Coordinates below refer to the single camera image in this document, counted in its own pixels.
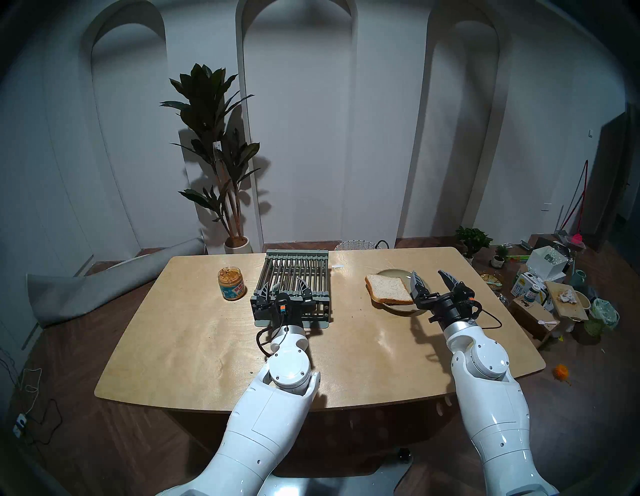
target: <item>plastic bag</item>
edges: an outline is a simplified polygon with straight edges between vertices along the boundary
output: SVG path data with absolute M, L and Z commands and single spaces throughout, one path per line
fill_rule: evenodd
M 595 319 L 601 320 L 609 330 L 614 329 L 620 320 L 620 314 L 613 308 L 613 305 L 600 298 L 593 300 L 589 313 Z

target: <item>power strip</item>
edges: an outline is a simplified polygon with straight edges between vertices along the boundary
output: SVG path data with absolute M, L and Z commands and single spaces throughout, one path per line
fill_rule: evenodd
M 22 432 L 27 425 L 27 417 L 21 413 L 18 415 L 18 418 L 15 419 L 15 424 L 13 425 L 13 434 L 20 439 L 22 436 Z

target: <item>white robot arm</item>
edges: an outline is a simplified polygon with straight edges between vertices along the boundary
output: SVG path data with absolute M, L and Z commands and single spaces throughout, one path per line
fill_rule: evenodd
M 483 463 L 489 496 L 554 496 L 558 491 L 536 470 L 529 448 L 529 407 L 509 371 L 506 350 L 476 324 L 482 306 L 474 292 L 439 271 L 450 293 L 429 293 L 412 274 L 412 297 L 430 310 L 453 353 L 451 371 L 462 420 Z
M 296 311 L 300 303 L 284 293 L 275 303 L 274 320 L 280 325 L 272 333 L 273 355 L 236 403 L 218 452 L 194 480 L 160 495 L 256 496 L 293 446 L 320 386 L 320 372 L 310 373 L 308 341 Z

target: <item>jar label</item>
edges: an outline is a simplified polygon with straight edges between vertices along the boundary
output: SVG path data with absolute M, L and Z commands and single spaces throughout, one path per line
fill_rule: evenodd
M 237 300 L 244 293 L 244 281 L 240 281 L 235 286 L 220 286 L 220 290 L 222 291 L 222 296 L 224 296 L 226 300 Z

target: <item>small bottle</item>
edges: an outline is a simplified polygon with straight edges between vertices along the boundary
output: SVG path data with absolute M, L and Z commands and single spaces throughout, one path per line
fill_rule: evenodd
M 528 301 L 529 303 L 533 303 L 534 301 L 536 301 L 536 298 L 538 297 L 539 294 L 540 294 L 540 286 L 538 286 L 537 284 L 533 284 L 529 288 L 529 290 L 525 293 L 524 300 Z
M 218 284 L 225 300 L 239 300 L 246 293 L 242 272 L 238 267 L 224 267 L 218 272 Z

